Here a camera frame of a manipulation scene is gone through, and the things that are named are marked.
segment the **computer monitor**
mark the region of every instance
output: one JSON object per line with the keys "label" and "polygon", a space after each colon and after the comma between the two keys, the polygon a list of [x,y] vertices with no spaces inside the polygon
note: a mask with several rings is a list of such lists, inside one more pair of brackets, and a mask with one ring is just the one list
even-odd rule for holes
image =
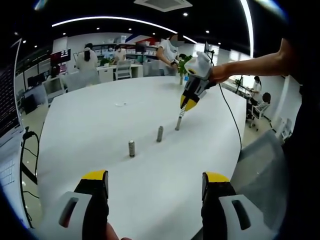
{"label": "computer monitor", "polygon": [[210,51],[210,45],[209,43],[206,41],[205,45],[204,45],[204,53],[208,54]]}
{"label": "computer monitor", "polygon": [[145,53],[147,51],[147,45],[144,43],[137,42],[135,44],[135,52]]}
{"label": "computer monitor", "polygon": [[46,77],[45,77],[45,73],[43,72],[36,76],[29,77],[27,79],[27,82],[29,87],[35,87],[37,85],[40,85],[45,80],[46,80]]}
{"label": "computer monitor", "polygon": [[62,51],[57,51],[51,53],[50,55],[50,63],[51,66],[56,66],[61,63],[65,63],[71,60],[71,49],[65,49]]}

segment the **gray chair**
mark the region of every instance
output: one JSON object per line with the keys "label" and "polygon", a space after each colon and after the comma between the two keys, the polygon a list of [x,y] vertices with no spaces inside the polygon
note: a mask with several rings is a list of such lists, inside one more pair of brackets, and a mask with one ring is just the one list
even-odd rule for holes
{"label": "gray chair", "polygon": [[131,61],[118,61],[115,68],[115,80],[131,79]]}
{"label": "gray chair", "polygon": [[68,86],[68,92],[72,92],[90,85],[97,85],[101,83],[98,71],[95,69],[71,73],[69,75],[66,75],[64,77],[64,80],[66,85]]}
{"label": "gray chair", "polygon": [[265,132],[239,156],[231,184],[263,213],[265,225],[275,234],[287,209],[289,172],[281,143],[274,132]]}

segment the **white chair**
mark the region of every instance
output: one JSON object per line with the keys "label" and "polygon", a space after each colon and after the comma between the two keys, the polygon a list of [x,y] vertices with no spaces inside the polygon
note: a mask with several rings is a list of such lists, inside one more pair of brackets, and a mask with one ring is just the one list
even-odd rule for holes
{"label": "white chair", "polygon": [[256,131],[259,130],[259,127],[256,126],[255,124],[255,119],[258,119],[258,120],[262,119],[264,117],[265,111],[268,109],[269,106],[270,104],[266,102],[261,102],[257,106],[252,106],[251,108],[252,118],[251,118],[251,123],[249,128],[256,127]]}
{"label": "white chair", "polygon": [[44,81],[42,84],[45,89],[47,102],[48,102],[49,106],[51,105],[51,102],[54,100],[55,97],[66,93],[64,83],[63,83],[61,77],[59,77],[59,76],[48,79],[48,80]]}
{"label": "white chair", "polygon": [[115,68],[115,80],[132,78],[131,62],[118,61]]}
{"label": "white chair", "polygon": [[283,130],[281,131],[281,137],[283,141],[285,141],[287,138],[291,136],[292,134],[291,127],[292,127],[292,121],[289,118],[287,118],[286,124]]}
{"label": "white chair", "polygon": [[98,71],[77,71],[64,77],[65,83],[68,86],[68,92],[72,92],[78,89],[85,88],[90,85],[100,84]]}

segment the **office chair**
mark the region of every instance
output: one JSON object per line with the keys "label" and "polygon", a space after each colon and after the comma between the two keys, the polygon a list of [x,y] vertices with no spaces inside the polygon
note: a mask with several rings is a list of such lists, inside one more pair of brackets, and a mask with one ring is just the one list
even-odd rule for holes
{"label": "office chair", "polygon": [[131,61],[118,61],[115,68],[115,80],[132,78]]}
{"label": "office chair", "polygon": [[71,74],[65,75],[64,80],[66,85],[68,86],[68,92],[101,83],[98,71],[95,69],[73,72]]}
{"label": "office chair", "polygon": [[251,112],[250,112],[252,117],[251,117],[251,123],[249,125],[249,128],[256,127],[256,131],[259,130],[259,127],[257,127],[255,124],[255,119],[258,119],[258,120],[262,119],[264,117],[265,111],[268,109],[269,106],[270,104],[266,102],[261,102],[257,106],[252,105]]}
{"label": "office chair", "polygon": [[275,234],[283,223],[289,195],[289,171],[281,142],[272,130],[241,150],[230,183],[263,214]]}
{"label": "office chair", "polygon": [[51,102],[54,100],[55,97],[66,93],[64,83],[59,76],[46,80],[42,84],[45,89],[47,102],[49,106],[51,105]]}

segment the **metal cylinder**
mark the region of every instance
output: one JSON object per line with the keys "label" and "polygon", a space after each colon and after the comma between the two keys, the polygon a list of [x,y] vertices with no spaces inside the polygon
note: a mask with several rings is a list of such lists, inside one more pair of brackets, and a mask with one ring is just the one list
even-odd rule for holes
{"label": "metal cylinder", "polygon": [[135,142],[133,140],[129,141],[129,156],[134,157],[136,155]]}
{"label": "metal cylinder", "polygon": [[175,130],[176,130],[176,131],[179,131],[179,129],[180,129],[181,119],[182,119],[182,117],[180,116],[180,117],[178,118],[178,122],[176,123],[176,127],[175,127]]}
{"label": "metal cylinder", "polygon": [[164,134],[164,127],[160,126],[158,129],[158,137],[156,138],[156,141],[160,143],[162,141],[162,135]]}

